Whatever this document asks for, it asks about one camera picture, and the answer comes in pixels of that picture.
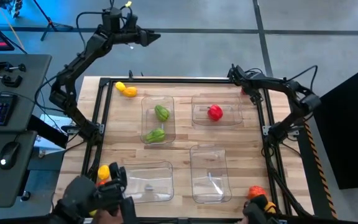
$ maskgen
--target clear plastic bin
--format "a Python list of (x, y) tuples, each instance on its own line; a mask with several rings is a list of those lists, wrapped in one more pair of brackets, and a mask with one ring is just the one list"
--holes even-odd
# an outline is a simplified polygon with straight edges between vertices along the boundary
[[(161, 105), (166, 108), (170, 116), (161, 122), (155, 114), (155, 106)], [(165, 139), (159, 142), (149, 142), (146, 136), (156, 128), (165, 131)], [(159, 145), (171, 143), (175, 140), (175, 107), (172, 96), (146, 96), (142, 100), (142, 135), (141, 140), (145, 144)]]
[(225, 153), (215, 145), (191, 147), (191, 186), (195, 202), (221, 203), (231, 199)]
[[(223, 110), (223, 116), (213, 121), (208, 116), (212, 105)], [(191, 113), (194, 124), (202, 126), (232, 126), (242, 123), (241, 101), (237, 95), (201, 94), (191, 98)]]
[(173, 197), (172, 164), (159, 162), (150, 164), (124, 164), (127, 172), (126, 196), (135, 203), (161, 202)]

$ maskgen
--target butcher block tabletop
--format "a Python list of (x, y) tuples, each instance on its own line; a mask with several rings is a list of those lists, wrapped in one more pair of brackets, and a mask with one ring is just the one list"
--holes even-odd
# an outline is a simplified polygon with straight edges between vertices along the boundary
[[(92, 119), (100, 77), (84, 77), (78, 108)], [(137, 203), (138, 217), (242, 218), (242, 208), (249, 187), (259, 185), (270, 197), (265, 159), (261, 155), (262, 138), (256, 106), (241, 88), (227, 84), (191, 83), (125, 83), (135, 86), (137, 96), (128, 98), (113, 88), (109, 116), (105, 129), (100, 164), (117, 162), (145, 164), (168, 161), (173, 166), (173, 198), (166, 202)], [(104, 89), (99, 121), (104, 108), (107, 88)], [(235, 94), (241, 101), (242, 123), (231, 128), (208, 129), (192, 125), (191, 97), (208, 94)], [(142, 133), (142, 105), (145, 96), (172, 96), (175, 102), (176, 139), (166, 146), (148, 146), (140, 140)], [(290, 109), (283, 93), (270, 91), (275, 121), (286, 117)], [(264, 117), (267, 112), (264, 106)], [(67, 147), (82, 142), (76, 137)], [(285, 143), (299, 151), (297, 142)], [(216, 144), (226, 150), (227, 173), (232, 197), (224, 203), (196, 203), (192, 197), (190, 148), (200, 144)], [(54, 195), (54, 203), (62, 198), (67, 185), (81, 173), (86, 144), (74, 147), (63, 158), (62, 169)], [(281, 155), (288, 188), (306, 211), (313, 213), (302, 160), (299, 155), (281, 146)], [(281, 211), (282, 194), (277, 187)]]

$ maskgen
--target yellow cable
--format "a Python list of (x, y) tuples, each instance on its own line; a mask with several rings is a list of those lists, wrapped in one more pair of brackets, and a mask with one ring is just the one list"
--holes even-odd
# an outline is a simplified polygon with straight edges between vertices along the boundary
[(9, 22), (9, 20), (8, 20), (8, 19), (7, 19), (7, 17), (5, 16), (4, 11), (2, 11), (2, 9), (1, 9), (1, 8), (0, 8), (0, 12), (1, 12), (1, 14), (4, 16), (4, 18), (5, 18), (6, 22), (7, 22), (7, 24), (9, 25), (9, 27), (11, 28), (11, 30), (13, 31), (13, 34), (15, 35), (15, 37), (16, 37), (16, 39), (17, 39), (17, 41), (19, 41), (20, 46), (23, 48), (23, 50), (25, 50), (25, 48), (24, 48), (24, 46), (23, 46), (22, 42), (20, 41), (19, 36), (17, 36), (17, 34), (16, 34), (15, 30), (13, 29), (13, 27), (12, 27), (11, 23)]

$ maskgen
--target desk leg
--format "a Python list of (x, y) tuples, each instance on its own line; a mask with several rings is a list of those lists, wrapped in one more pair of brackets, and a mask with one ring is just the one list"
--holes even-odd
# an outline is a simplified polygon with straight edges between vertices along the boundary
[(34, 115), (31, 115), (30, 122), (27, 125), (27, 130), (36, 131), (39, 136), (48, 139), (49, 141), (55, 143), (57, 146), (60, 146), (64, 149), (66, 148), (68, 136), (45, 124), (45, 122)]

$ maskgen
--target black metal frame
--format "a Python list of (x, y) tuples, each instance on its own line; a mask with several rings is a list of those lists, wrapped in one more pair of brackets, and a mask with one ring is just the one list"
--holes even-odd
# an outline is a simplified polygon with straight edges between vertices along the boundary
[[(227, 78), (147, 78), (147, 77), (142, 77), (142, 78), (132, 78), (132, 77), (101, 78), (99, 81), (98, 94), (96, 96), (96, 103), (94, 106), (92, 122), (97, 122), (97, 120), (98, 120), (98, 114), (99, 114), (99, 108), (101, 106), (101, 98), (102, 98), (103, 89), (104, 89), (104, 87), (108, 86), (109, 88), (108, 88), (108, 92), (106, 94), (106, 101), (104, 104), (103, 117), (102, 117), (102, 121), (101, 121), (101, 124), (106, 125), (108, 111), (110, 108), (111, 96), (112, 96), (112, 86), (114, 85), (115, 82), (230, 84), (229, 80)], [(274, 117), (273, 117), (273, 111), (272, 111), (272, 105), (270, 102), (269, 92), (267, 90), (264, 90), (264, 99), (265, 99), (265, 103), (266, 103), (269, 124), (272, 125), (274, 123)], [(261, 137), (263, 137), (264, 134), (263, 134), (262, 126), (265, 126), (265, 120), (264, 120), (264, 111), (263, 111), (263, 107), (262, 107), (261, 103), (257, 103), (257, 112), (258, 112), (259, 124), (260, 124), (260, 134), (261, 134)], [(302, 141), (302, 145), (300, 144), (300, 147), (304, 147), (305, 146), (304, 143), (305, 142)], [(89, 171), (88, 171), (88, 166), (90, 163), (92, 146), (87, 145), (86, 151), (85, 151), (81, 174), (82, 175), (88, 174), (88, 176), (90, 176), (94, 182), (96, 181), (96, 172), (97, 172), (97, 168), (99, 167), (102, 146), (103, 146), (103, 142), (101, 142), (100, 144), (98, 144), (96, 146), (95, 160), (93, 161), (92, 168)], [(273, 151), (274, 151), (274, 156), (275, 156), (275, 159), (277, 162), (277, 171), (285, 183), (284, 168), (283, 168), (283, 162), (282, 162), (279, 146), (276, 146), (275, 148), (273, 148)], [(269, 172), (269, 170), (268, 170), (268, 181), (269, 181), (269, 185), (270, 185), (272, 202), (278, 206), (278, 197), (277, 197), (275, 181), (273, 180), (272, 175)], [(285, 203), (285, 210), (291, 211), (291, 206), (285, 197), (284, 197), (284, 203)], [(325, 203), (324, 200), (321, 202), (321, 204), (323, 204), (323, 205), (325, 204), (328, 206), (328, 203), (327, 202)], [(320, 203), (318, 205), (313, 204), (314, 213), (321, 218), (332, 218), (332, 215), (329, 215), (329, 213), (328, 213), (328, 211), (330, 211), (329, 207), (328, 207), (328, 209), (326, 209), (326, 207), (324, 206), (322, 209), (321, 204)], [(162, 220), (172, 220), (172, 218), (144, 218), (144, 217), (140, 217), (140, 219), (141, 220), (146, 219), (146, 220), (150, 220), (150, 221), (154, 221), (154, 222), (158, 222), (158, 221), (162, 221)], [(181, 218), (177, 218), (178, 223), (181, 223), (181, 222), (184, 222), (184, 223), (203, 223), (203, 222), (205, 222), (205, 223), (206, 222), (234, 223), (234, 222), (238, 221), (238, 218), (189, 218), (189, 219), (185, 219), (185, 220), (183, 220)]]
[(45, 39), (45, 36), (47, 35), (47, 32), (49, 32), (50, 28), (53, 29), (53, 31), (55, 32), (59, 32), (60, 30), (61, 31), (64, 31), (64, 32), (67, 32), (67, 31), (70, 31), (73, 29), (72, 26), (68, 26), (68, 25), (65, 25), (65, 24), (59, 24), (59, 23), (56, 23), (56, 22), (53, 22), (51, 20), (50, 17), (48, 17), (46, 15), (46, 13), (44, 12), (44, 10), (41, 8), (41, 6), (38, 4), (37, 0), (33, 0), (35, 5), (37, 5), (38, 9), (41, 11), (42, 15), (45, 17), (45, 19), (48, 21), (48, 26), (47, 28), (44, 30), (44, 33), (42, 34), (41, 36), (41, 41), (44, 41)]

